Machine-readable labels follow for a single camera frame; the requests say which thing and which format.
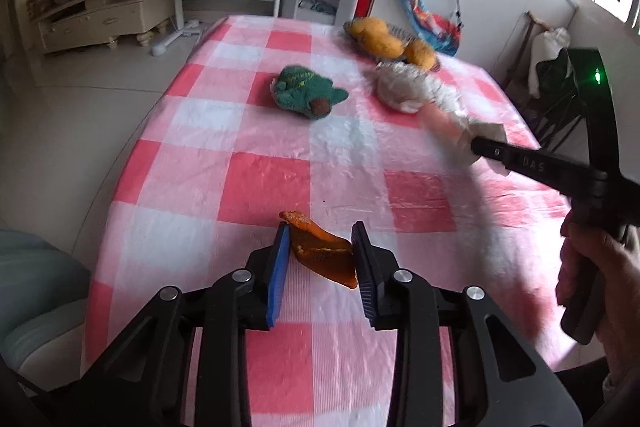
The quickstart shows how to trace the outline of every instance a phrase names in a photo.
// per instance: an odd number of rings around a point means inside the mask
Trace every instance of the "yellow fruit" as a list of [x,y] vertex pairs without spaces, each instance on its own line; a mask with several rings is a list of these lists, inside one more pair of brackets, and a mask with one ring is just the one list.
[[355,38],[358,38],[364,30],[379,31],[383,33],[388,32],[386,23],[377,17],[363,17],[362,19],[356,19],[349,26],[349,33]]
[[404,49],[404,56],[410,64],[415,64],[423,70],[430,70],[438,60],[433,48],[420,39],[414,39],[409,42]]
[[363,30],[358,43],[370,54],[380,58],[398,58],[404,52],[404,42],[388,33]]

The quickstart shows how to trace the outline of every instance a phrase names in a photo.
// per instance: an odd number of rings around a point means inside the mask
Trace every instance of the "screw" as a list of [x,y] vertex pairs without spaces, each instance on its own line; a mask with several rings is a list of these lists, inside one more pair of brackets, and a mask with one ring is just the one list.
[[236,282],[247,282],[251,279],[251,272],[249,270],[236,270],[231,276]]
[[412,274],[409,270],[396,270],[394,272],[394,279],[398,282],[411,282],[414,278],[414,274]]
[[466,295],[474,301],[481,301],[484,299],[484,290],[480,286],[469,286],[466,289]]
[[159,295],[163,301],[172,301],[178,296],[178,288],[175,286],[165,286],[159,291]]

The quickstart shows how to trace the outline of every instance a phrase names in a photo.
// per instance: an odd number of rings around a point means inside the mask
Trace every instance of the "stuffed turtle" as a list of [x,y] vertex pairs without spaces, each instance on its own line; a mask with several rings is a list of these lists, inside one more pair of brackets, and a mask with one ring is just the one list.
[[332,106],[343,102],[349,93],[334,87],[325,76],[303,66],[287,66],[273,81],[271,94],[278,107],[304,114],[312,120],[326,117]]

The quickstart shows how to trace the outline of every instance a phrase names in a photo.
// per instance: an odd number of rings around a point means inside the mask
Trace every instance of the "checkered tablecloth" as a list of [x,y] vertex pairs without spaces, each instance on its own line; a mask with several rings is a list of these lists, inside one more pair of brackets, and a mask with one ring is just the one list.
[[[481,69],[440,57],[472,116],[502,122],[510,142],[536,146],[516,110]],[[270,82],[288,64],[349,92],[309,121],[274,105]],[[447,160],[415,115],[384,107],[374,64],[340,28],[236,16],[192,55],[152,114],[111,203],[90,292],[84,365],[165,285],[211,285],[270,245],[281,210],[300,210],[372,243],[433,285],[484,286],[548,363],[571,348],[554,286],[567,207],[558,193],[484,159]],[[360,294],[289,260],[282,311],[246,336],[254,426],[382,426],[395,332],[375,332]],[[451,409],[445,367],[446,409]]]

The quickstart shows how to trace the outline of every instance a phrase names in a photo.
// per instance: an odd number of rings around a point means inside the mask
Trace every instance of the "wire basket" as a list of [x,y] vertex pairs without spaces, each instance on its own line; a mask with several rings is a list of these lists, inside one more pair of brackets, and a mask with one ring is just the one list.
[[[358,42],[358,39],[356,39],[353,35],[351,35],[351,32],[349,31],[349,29],[351,28],[351,25],[354,22],[356,22],[357,20],[359,20],[359,19],[354,19],[353,21],[347,21],[342,25],[342,27],[344,28],[344,32],[347,33],[349,38],[356,44],[356,46],[358,47],[358,50],[360,52],[362,52],[363,54],[367,55],[367,57],[372,58],[376,62],[385,62],[385,63],[389,63],[389,62],[405,62],[405,63],[408,63],[406,61],[406,57],[404,55],[400,55],[398,58],[385,58],[385,57],[378,57],[377,55],[374,55],[374,54],[369,53],[368,51],[366,51],[366,49],[364,49],[360,45],[360,43]],[[393,35],[396,39],[400,39],[402,41],[402,44],[404,44],[404,47],[406,47],[409,44],[409,42],[414,41],[415,39],[418,38],[415,34],[413,34],[411,32],[408,32],[407,30],[405,30],[404,28],[401,28],[400,26],[396,26],[395,24],[386,23],[386,27],[388,28],[388,32],[389,32],[390,35]],[[431,71],[431,72],[439,71],[440,67],[441,67],[440,59],[438,57],[436,57],[436,63],[433,65],[433,68],[431,68],[429,71]]]

